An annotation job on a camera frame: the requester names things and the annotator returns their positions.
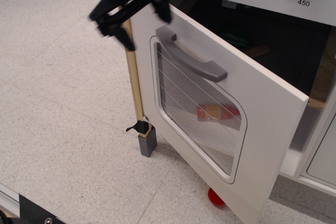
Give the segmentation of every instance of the oven door window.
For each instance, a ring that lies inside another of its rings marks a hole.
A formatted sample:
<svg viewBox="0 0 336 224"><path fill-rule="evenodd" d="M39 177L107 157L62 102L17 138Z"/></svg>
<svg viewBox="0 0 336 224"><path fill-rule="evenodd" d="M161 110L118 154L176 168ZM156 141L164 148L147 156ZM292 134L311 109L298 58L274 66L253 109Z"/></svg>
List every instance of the oven door window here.
<svg viewBox="0 0 336 224"><path fill-rule="evenodd" d="M155 52L162 113L224 181L233 183L247 127L242 108L217 84L177 63L159 43Z"/></svg>

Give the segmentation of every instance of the red object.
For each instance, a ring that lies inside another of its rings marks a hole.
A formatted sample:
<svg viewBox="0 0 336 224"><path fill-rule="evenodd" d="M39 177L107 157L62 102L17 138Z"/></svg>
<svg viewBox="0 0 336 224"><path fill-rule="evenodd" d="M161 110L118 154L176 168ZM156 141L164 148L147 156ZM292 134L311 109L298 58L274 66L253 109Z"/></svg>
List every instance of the red object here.
<svg viewBox="0 0 336 224"><path fill-rule="evenodd" d="M221 104L199 104L197 107L197 119L199 121L212 120L228 120L234 116L240 115L237 108L230 105Z"/></svg>
<svg viewBox="0 0 336 224"><path fill-rule="evenodd" d="M224 201L222 201L222 199L217 195L217 193L215 193L215 191L212 190L212 188L210 188L208 191L208 198L215 206L221 207L225 205Z"/></svg>

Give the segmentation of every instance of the speckled floor tile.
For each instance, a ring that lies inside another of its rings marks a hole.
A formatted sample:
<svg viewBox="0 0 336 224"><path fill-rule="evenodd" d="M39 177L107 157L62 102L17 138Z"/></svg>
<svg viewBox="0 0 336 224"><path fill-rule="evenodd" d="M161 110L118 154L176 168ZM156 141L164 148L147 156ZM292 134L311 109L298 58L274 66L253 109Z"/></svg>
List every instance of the speckled floor tile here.
<svg viewBox="0 0 336 224"><path fill-rule="evenodd" d="M0 104L0 181L68 223L137 223L177 157L13 86Z"/></svg>
<svg viewBox="0 0 336 224"><path fill-rule="evenodd" d="M213 206L208 185L180 156L158 189L140 223L242 224L227 207ZM336 220L271 195L260 224L335 224Z"/></svg>
<svg viewBox="0 0 336 224"><path fill-rule="evenodd" d="M8 80L99 0L1 0L0 78Z"/></svg>
<svg viewBox="0 0 336 224"><path fill-rule="evenodd" d="M86 18L11 83L122 130L136 122L124 48Z"/></svg>
<svg viewBox="0 0 336 224"><path fill-rule="evenodd" d="M272 193L336 220L336 198L293 180L278 176Z"/></svg>
<svg viewBox="0 0 336 224"><path fill-rule="evenodd" d="M2 88L6 83L7 83L6 81L0 79L0 92L1 92L1 88Z"/></svg>

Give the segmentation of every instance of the oven door handle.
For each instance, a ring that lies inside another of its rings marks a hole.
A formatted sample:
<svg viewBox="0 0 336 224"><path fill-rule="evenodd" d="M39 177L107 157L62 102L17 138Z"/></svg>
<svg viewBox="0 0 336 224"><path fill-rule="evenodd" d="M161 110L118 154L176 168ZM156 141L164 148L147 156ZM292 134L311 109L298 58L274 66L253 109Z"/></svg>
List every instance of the oven door handle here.
<svg viewBox="0 0 336 224"><path fill-rule="evenodd" d="M176 33L167 26L156 30L156 36L165 52L191 72L213 82L220 82L227 77L227 71L214 61L200 62L183 51L176 43Z"/></svg>

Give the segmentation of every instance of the white oven door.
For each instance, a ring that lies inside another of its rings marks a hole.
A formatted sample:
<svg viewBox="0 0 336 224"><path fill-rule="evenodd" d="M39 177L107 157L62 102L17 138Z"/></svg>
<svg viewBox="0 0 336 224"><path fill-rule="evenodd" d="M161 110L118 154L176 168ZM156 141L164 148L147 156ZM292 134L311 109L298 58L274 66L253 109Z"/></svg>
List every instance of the white oven door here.
<svg viewBox="0 0 336 224"><path fill-rule="evenodd" d="M244 223L257 223L308 97L172 7L132 31L145 115Z"/></svg>

